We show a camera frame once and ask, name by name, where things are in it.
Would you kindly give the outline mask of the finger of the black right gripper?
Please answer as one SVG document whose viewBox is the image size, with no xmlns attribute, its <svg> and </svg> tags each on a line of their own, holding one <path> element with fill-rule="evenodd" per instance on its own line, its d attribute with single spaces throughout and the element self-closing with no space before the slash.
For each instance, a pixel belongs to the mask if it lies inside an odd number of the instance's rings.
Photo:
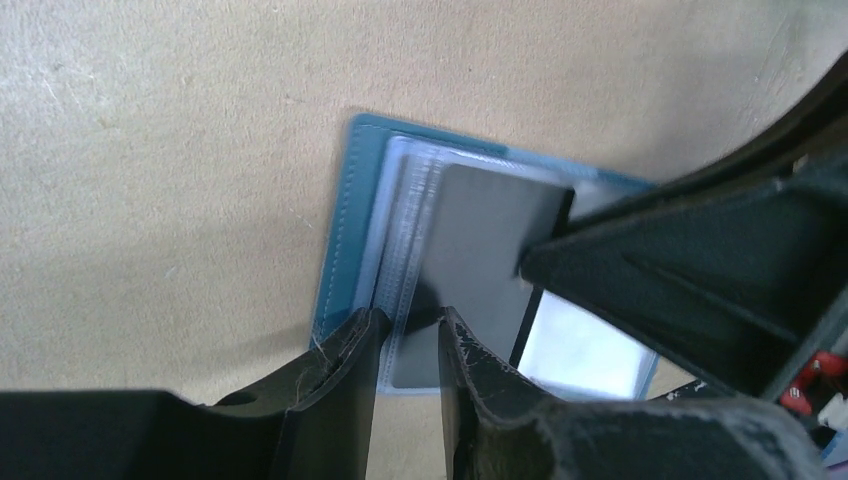
<svg viewBox="0 0 848 480">
<path fill-rule="evenodd" d="M 529 283 L 708 384 L 776 398 L 847 330 L 847 61 L 715 163 L 572 221 Z"/>
</svg>

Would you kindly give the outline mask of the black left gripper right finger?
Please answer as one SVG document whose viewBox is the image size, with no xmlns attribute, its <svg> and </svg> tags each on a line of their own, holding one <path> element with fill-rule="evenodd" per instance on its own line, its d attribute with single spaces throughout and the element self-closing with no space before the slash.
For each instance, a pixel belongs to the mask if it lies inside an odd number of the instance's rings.
<svg viewBox="0 0 848 480">
<path fill-rule="evenodd" d="M 577 401 L 536 386 L 438 312 L 452 479 L 823 479 L 820 453 L 782 408 L 748 398 Z"/>
</svg>

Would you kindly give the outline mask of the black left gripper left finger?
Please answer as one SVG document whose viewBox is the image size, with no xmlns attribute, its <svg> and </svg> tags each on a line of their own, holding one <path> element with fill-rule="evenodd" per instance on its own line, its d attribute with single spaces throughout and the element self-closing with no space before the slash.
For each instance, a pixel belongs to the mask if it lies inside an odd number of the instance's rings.
<svg viewBox="0 0 848 480">
<path fill-rule="evenodd" d="M 5 479 L 361 479 L 389 321 L 326 340 L 212 405 L 167 391 L 5 392 Z"/>
</svg>

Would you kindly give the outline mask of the grey card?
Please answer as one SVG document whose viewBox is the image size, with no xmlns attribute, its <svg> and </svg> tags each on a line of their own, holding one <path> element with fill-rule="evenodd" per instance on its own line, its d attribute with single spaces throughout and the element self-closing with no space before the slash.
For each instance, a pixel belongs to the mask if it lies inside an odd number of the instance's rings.
<svg viewBox="0 0 848 480">
<path fill-rule="evenodd" d="M 439 386 L 441 307 L 453 307 L 479 341 L 510 358 L 533 292 L 519 276 L 525 251 L 549 239 L 574 191 L 453 165 L 439 188 L 419 279 L 394 361 L 396 389 Z"/>
</svg>

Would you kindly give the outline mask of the blue card holder wallet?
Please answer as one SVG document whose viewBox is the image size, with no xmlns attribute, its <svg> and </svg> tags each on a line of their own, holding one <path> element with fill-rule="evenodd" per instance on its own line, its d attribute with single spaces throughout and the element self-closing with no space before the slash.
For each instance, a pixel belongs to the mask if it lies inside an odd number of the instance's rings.
<svg viewBox="0 0 848 480">
<path fill-rule="evenodd" d="M 573 189 L 571 205 L 560 210 L 552 236 L 566 221 L 645 188 L 642 181 L 556 157 L 375 114 L 354 116 L 342 155 L 312 335 L 315 341 L 324 340 L 356 309 L 384 311 L 389 334 L 380 348 L 376 383 L 384 395 L 434 395 L 439 390 L 396 389 L 390 377 L 439 188 L 453 165 Z M 497 357 L 566 400 L 646 396 L 658 361 L 655 352 L 585 309 L 525 283 L 533 292 L 514 349 L 507 360 L 491 350 Z"/>
</svg>

